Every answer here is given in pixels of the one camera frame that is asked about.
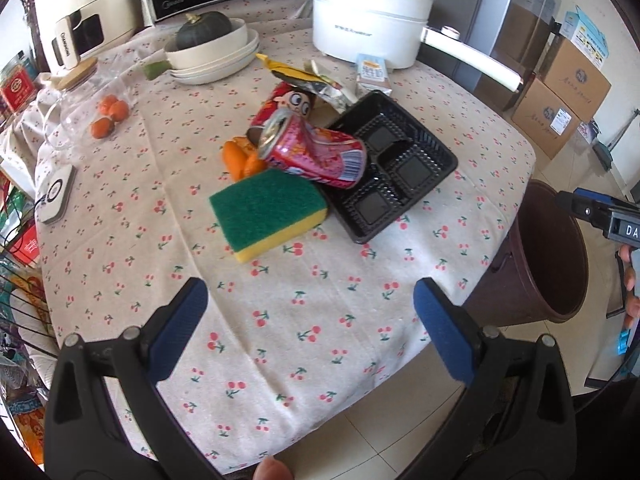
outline hand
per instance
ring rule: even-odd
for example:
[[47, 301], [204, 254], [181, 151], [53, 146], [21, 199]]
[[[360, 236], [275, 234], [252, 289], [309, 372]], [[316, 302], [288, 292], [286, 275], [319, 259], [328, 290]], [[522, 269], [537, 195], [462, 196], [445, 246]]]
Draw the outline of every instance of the hand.
[[268, 456], [258, 464], [253, 480], [293, 480], [293, 475], [283, 462]]
[[[625, 263], [631, 263], [631, 251], [632, 247], [629, 245], [623, 245], [620, 247], [618, 254]], [[625, 288], [626, 293], [626, 316], [625, 316], [625, 328], [631, 328], [634, 319], [640, 317], [640, 298], [636, 298], [634, 295], [634, 287], [636, 286], [636, 272], [633, 267], [629, 266], [625, 271]]]

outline cherry print tablecloth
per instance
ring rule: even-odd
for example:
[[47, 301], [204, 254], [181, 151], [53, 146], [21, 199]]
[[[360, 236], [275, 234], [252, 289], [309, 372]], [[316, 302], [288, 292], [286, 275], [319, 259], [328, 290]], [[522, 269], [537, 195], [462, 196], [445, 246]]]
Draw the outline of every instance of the cherry print tablecloth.
[[[318, 53], [309, 28], [294, 30], [308, 21], [285, 20], [299, 4], [241, 0], [223, 10], [256, 22], [278, 9], [279, 21], [252, 25], [262, 51], [301, 66]], [[238, 264], [207, 199], [231, 184], [220, 146], [244, 133], [277, 80], [255, 60], [214, 84], [180, 86], [168, 75], [147, 82], [141, 60], [156, 59], [169, 32], [143, 32], [101, 58], [128, 60], [120, 78], [137, 99], [111, 138], [88, 153], [40, 147], [37, 183], [65, 157], [79, 172], [64, 218], [38, 225], [38, 235], [60, 341], [74, 331], [117, 336], [143, 324], [188, 276], [206, 281], [207, 312], [159, 389], [197, 446], [229, 472], [300, 439], [428, 344], [414, 283], [432, 276], [463, 303], [514, 220], [534, 155], [500, 117], [417, 63], [390, 76], [392, 96], [455, 152], [455, 174], [369, 244], [353, 244], [329, 216]], [[353, 84], [350, 65], [322, 63]], [[122, 394], [114, 396], [132, 443], [149, 453]]]

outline orange vegetable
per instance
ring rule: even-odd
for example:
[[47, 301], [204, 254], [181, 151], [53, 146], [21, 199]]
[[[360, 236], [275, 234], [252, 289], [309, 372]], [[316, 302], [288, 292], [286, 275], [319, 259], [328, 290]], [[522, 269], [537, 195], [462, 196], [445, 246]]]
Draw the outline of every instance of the orange vegetable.
[[129, 105], [124, 101], [116, 101], [109, 108], [108, 115], [113, 121], [121, 123], [129, 117]]
[[225, 163], [226, 169], [231, 174], [231, 179], [234, 182], [242, 180], [244, 177], [246, 155], [240, 146], [232, 140], [225, 142], [222, 145], [222, 161]]
[[117, 100], [118, 98], [113, 94], [103, 97], [100, 100], [100, 104], [98, 104], [98, 111], [102, 115], [109, 115], [109, 108], [111, 108], [111, 105], [113, 105]]
[[267, 163], [261, 158], [258, 158], [258, 153], [253, 152], [247, 157], [246, 164], [244, 165], [244, 177], [254, 176], [267, 169]]
[[242, 136], [242, 137], [234, 137], [231, 140], [233, 142], [235, 142], [238, 146], [240, 146], [240, 148], [244, 151], [244, 154], [246, 156], [249, 156], [252, 153], [255, 153], [255, 146], [252, 145], [251, 141], [249, 139], [247, 139], [246, 137], [244, 137], [244, 136]]
[[94, 123], [91, 123], [90, 129], [91, 136], [94, 139], [104, 139], [105, 137], [108, 137], [109, 134], [113, 131], [114, 124], [110, 118], [103, 117], [101, 119], [98, 119]]

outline green scouring pad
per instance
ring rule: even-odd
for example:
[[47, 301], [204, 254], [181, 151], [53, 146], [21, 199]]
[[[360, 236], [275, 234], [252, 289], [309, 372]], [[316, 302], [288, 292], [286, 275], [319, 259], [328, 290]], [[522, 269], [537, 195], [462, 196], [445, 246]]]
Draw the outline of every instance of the green scouring pad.
[[327, 212], [314, 184], [274, 169], [240, 180], [209, 201], [241, 263], [322, 223]]

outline brown trash can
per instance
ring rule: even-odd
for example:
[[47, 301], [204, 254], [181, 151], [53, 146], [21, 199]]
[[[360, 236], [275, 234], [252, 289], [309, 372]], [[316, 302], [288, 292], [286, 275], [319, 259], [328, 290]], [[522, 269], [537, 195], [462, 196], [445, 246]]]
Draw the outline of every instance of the brown trash can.
[[589, 262], [578, 222], [554, 203], [555, 190], [531, 180], [491, 265], [463, 307], [480, 326], [548, 319], [562, 323], [587, 295]]

